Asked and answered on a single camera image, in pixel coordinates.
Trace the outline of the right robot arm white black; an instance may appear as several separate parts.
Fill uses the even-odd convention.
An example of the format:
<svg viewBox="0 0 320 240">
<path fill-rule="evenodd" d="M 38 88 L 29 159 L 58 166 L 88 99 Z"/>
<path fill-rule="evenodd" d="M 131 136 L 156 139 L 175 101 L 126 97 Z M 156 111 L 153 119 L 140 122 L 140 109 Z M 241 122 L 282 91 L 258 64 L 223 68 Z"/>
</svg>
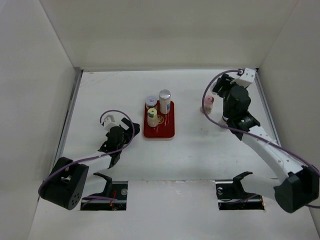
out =
<svg viewBox="0 0 320 240">
<path fill-rule="evenodd" d="M 245 171 L 233 178 L 231 190 L 238 198 L 248 193 L 270 198 L 285 212 L 293 213 L 310 206 L 319 198 L 320 172 L 295 153 L 275 143 L 249 112 L 251 98 L 247 88 L 254 79 L 254 73 L 242 73 L 234 78 L 227 70 L 215 76 L 208 85 L 213 94 L 223 99 L 219 126 L 230 130 L 254 150 L 276 176 L 275 180 L 268 180 Z"/>
</svg>

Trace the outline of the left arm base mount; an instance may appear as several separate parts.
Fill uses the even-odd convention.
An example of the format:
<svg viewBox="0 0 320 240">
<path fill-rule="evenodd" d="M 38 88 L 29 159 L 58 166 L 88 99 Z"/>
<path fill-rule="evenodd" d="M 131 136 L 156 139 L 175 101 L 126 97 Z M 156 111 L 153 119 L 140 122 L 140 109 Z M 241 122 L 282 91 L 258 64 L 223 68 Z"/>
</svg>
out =
<svg viewBox="0 0 320 240">
<path fill-rule="evenodd" d="M 85 183 L 81 211 L 125 211 L 129 183 L 95 172 Z"/>
</svg>

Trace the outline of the white cap red label jar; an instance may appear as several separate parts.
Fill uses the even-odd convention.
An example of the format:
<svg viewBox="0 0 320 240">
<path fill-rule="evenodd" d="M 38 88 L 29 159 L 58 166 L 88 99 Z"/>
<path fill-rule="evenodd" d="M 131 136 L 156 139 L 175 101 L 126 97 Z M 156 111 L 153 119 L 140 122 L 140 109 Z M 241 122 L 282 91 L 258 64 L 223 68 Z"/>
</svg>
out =
<svg viewBox="0 0 320 240">
<path fill-rule="evenodd" d="M 158 98 L 156 96 L 147 96 L 145 99 L 145 108 L 147 110 L 154 108 L 154 109 L 158 109 Z"/>
</svg>

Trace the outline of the red rectangular tray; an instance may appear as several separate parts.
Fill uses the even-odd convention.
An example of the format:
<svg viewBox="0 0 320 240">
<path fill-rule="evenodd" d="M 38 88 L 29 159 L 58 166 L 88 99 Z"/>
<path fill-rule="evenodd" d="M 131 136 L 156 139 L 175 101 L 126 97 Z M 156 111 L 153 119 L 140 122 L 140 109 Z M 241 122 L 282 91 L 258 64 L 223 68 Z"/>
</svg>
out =
<svg viewBox="0 0 320 240">
<path fill-rule="evenodd" d="M 147 139 L 171 139 L 175 136 L 175 103 L 170 102 L 168 114 L 158 113 L 158 125 L 150 127 L 147 121 L 148 109 L 144 106 L 143 136 Z"/>
</svg>

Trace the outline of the pink cap spice bottle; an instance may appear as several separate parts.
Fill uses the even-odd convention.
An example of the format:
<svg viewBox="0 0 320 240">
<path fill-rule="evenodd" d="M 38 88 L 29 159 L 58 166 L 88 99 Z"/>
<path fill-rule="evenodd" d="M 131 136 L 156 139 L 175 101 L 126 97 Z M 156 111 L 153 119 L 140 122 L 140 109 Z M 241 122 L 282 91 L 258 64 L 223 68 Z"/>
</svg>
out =
<svg viewBox="0 0 320 240">
<path fill-rule="evenodd" d="M 204 98 L 204 109 L 208 115 L 212 112 L 214 100 L 214 97 L 211 95 L 207 95 Z"/>
</svg>

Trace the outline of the yellow cap spice bottle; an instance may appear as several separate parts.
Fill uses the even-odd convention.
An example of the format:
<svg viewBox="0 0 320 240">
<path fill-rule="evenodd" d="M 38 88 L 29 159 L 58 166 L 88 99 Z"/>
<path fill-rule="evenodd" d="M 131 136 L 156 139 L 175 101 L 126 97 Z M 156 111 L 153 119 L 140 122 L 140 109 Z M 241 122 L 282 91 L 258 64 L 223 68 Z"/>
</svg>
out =
<svg viewBox="0 0 320 240">
<path fill-rule="evenodd" d="M 151 128 L 155 128 L 158 126 L 158 112 L 155 108 L 149 108 L 147 110 L 147 124 Z"/>
</svg>

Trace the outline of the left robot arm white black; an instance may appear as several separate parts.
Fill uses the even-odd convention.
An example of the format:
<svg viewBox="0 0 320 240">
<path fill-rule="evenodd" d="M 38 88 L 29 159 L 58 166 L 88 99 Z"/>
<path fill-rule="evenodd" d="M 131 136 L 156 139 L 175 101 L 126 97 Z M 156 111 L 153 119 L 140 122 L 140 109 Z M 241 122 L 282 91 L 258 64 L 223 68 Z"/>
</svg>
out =
<svg viewBox="0 0 320 240">
<path fill-rule="evenodd" d="M 76 161 L 66 157 L 59 158 L 48 178 L 38 189 L 38 194 L 42 199 L 64 209 L 73 210 L 83 194 L 90 169 L 83 162 L 93 161 L 96 163 L 102 157 L 110 157 L 107 168 L 114 167 L 119 161 L 123 149 L 140 133 L 140 125 L 125 117 L 117 124 L 108 115 L 102 126 L 107 130 L 106 141 L 98 150 L 102 155 Z"/>
</svg>

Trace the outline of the silver cap tall bottle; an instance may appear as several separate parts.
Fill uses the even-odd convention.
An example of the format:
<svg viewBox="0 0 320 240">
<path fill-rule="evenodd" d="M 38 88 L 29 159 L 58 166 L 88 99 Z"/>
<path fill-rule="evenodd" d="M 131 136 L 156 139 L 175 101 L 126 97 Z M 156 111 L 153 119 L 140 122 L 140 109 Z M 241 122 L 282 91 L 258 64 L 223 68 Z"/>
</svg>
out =
<svg viewBox="0 0 320 240">
<path fill-rule="evenodd" d="M 162 89 L 159 92 L 159 105 L 160 112 L 164 115 L 168 114 L 171 110 L 171 92 L 167 89 Z"/>
</svg>

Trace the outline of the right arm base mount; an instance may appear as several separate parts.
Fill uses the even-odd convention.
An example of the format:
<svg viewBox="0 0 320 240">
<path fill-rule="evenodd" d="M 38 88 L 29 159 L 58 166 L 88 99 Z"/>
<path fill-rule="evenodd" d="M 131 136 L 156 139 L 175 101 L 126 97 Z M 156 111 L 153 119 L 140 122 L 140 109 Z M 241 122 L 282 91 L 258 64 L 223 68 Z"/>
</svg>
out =
<svg viewBox="0 0 320 240">
<path fill-rule="evenodd" d="M 245 171 L 231 180 L 217 180 L 215 182 L 220 211 L 265 210 L 262 196 L 246 192 L 241 184 L 241 180 L 252 174 L 250 171 Z"/>
</svg>

